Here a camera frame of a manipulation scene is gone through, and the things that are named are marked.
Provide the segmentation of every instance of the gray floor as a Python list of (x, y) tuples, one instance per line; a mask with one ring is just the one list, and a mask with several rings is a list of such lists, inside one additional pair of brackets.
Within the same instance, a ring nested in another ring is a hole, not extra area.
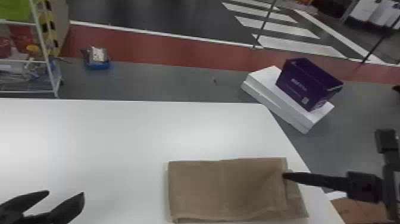
[[(107, 71), (87, 71), (81, 60), (68, 60), (72, 64), (62, 64), (63, 99), (255, 102), (240, 89), (247, 72), (121, 62)], [(312, 172), (380, 175), (383, 159), (373, 132), (400, 132), (400, 95), (388, 85), (346, 82), (332, 103), (336, 108), (307, 135), (277, 121)]]

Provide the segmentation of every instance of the crosswalk stripe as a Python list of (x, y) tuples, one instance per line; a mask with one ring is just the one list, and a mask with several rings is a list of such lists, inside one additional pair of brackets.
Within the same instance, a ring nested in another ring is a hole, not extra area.
[[(243, 7), (243, 6), (239, 6), (239, 5), (233, 5), (233, 4), (229, 4), (229, 3), (223, 3), (223, 5), (228, 10), (231, 10), (231, 11), (237, 11), (237, 12), (240, 12), (240, 13), (258, 15), (258, 16), (262, 16), (262, 17), (265, 17), (267, 15), (267, 13), (268, 13), (267, 11), (256, 10), (256, 9), (253, 9), (253, 8)], [(270, 18), (273, 18), (275, 20), (288, 21), (288, 22), (291, 22), (291, 23), (297, 23), (297, 21), (292, 19), (290, 16), (279, 14), (279, 13), (271, 13)]]
[[(261, 6), (261, 7), (266, 7), (266, 8), (270, 8), (271, 4), (265, 3), (265, 2), (258, 2), (255, 0), (231, 0), (231, 1), (235, 1), (235, 2), (241, 2), (241, 3), (246, 3), (249, 5), (256, 5), (256, 6)], [(276, 11), (280, 11), (279, 8), (274, 7), (274, 10)]]
[[(236, 18), (237, 18), (237, 20), (239, 20), (240, 23), (242, 23), (243, 26), (259, 29), (263, 25), (263, 21), (261, 21), (261, 20), (253, 20), (251, 18), (243, 18), (243, 17), (238, 17), (238, 16)], [(288, 33), (290, 35), (306, 36), (308, 38), (319, 39), (318, 36), (316, 36), (315, 34), (313, 34), (311, 31), (309, 31), (307, 29), (294, 27), (294, 26), (281, 25), (281, 24), (277, 24), (277, 23), (266, 22), (264, 30), (271, 30), (271, 31), (280, 32), (280, 33)]]
[(287, 39), (272, 38), (269, 36), (260, 36), (259, 43), (266, 48), (279, 49), (284, 51), (296, 51), (301, 53), (317, 54), (330, 57), (346, 58), (331, 46), (319, 45), (315, 43), (305, 43)]

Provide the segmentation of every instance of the black pole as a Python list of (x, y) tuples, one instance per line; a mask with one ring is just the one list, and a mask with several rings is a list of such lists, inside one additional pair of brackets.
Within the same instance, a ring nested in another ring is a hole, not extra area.
[(365, 56), (365, 58), (364, 58), (363, 61), (362, 61), (363, 64), (368, 60), (368, 58), (369, 58), (369, 57), (371, 56), (371, 54), (376, 50), (376, 48), (380, 45), (380, 43), (382, 43), (382, 41), (383, 41), (384, 39), (386, 39), (386, 38), (389, 36), (389, 34), (392, 32), (393, 27), (395, 27), (396, 24), (397, 24), (399, 21), (400, 21), (400, 15), (399, 15), (399, 17), (397, 17), (396, 21), (390, 26), (389, 30), (386, 31), (386, 32), (382, 35), (382, 37), (381, 37), (381, 38), (379, 39), (379, 41), (375, 44), (375, 46), (371, 49), (371, 51), (367, 54), (367, 56)]
[(262, 23), (262, 26), (261, 26), (261, 28), (260, 28), (260, 31), (258, 32), (258, 35), (257, 35), (257, 38), (256, 38), (257, 41), (258, 41), (258, 39), (260, 38), (261, 32), (264, 30), (265, 24), (267, 23), (267, 20), (268, 20), (268, 18), (270, 17), (270, 14), (271, 14), (272, 10), (274, 9), (274, 7), (275, 7), (277, 1), (278, 1), (278, 0), (274, 0), (274, 2), (271, 4), (270, 9), (268, 10), (268, 14), (267, 14), (267, 16), (264, 18), (264, 22)]

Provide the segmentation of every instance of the blue base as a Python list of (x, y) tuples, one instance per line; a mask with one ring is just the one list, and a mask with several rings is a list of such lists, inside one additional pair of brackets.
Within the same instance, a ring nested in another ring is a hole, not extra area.
[(110, 68), (111, 61), (108, 60), (106, 63), (103, 64), (89, 64), (88, 61), (85, 62), (86, 67), (90, 70), (106, 70)]

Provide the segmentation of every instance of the red floor stripe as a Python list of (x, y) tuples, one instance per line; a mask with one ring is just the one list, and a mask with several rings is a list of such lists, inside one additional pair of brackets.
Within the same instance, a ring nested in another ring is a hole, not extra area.
[(256, 71), (282, 68), (288, 58), (308, 58), (333, 76), (350, 81), (400, 84), (400, 68), (273, 49), (193, 41), (85, 26), (71, 26), (61, 56), (82, 57), (79, 49), (106, 48), (114, 61), (128, 61), (208, 69)]

